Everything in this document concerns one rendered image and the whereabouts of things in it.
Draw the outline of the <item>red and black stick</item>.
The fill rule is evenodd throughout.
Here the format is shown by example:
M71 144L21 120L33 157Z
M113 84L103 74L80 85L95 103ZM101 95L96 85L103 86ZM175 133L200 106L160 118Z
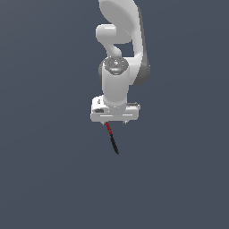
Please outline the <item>red and black stick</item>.
M117 155L119 155L118 147L116 146L115 139L114 139L113 133L112 133L112 131L111 131L111 128L110 128L110 126L109 126L109 123L106 122L105 125L106 125L106 128L107 128L107 130L108 130L108 133L109 133L109 135L110 135L110 140L111 140L112 146L113 146L113 148L114 148L114 152L115 152Z

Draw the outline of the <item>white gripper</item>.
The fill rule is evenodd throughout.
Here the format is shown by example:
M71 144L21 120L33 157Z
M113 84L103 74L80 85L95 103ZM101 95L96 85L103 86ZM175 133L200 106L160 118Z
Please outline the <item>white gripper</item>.
M127 103L123 107L113 107L106 105L103 96L92 99L90 120L92 122L101 122L105 125L110 121L121 121L127 124L130 120L137 120L139 117L140 104Z

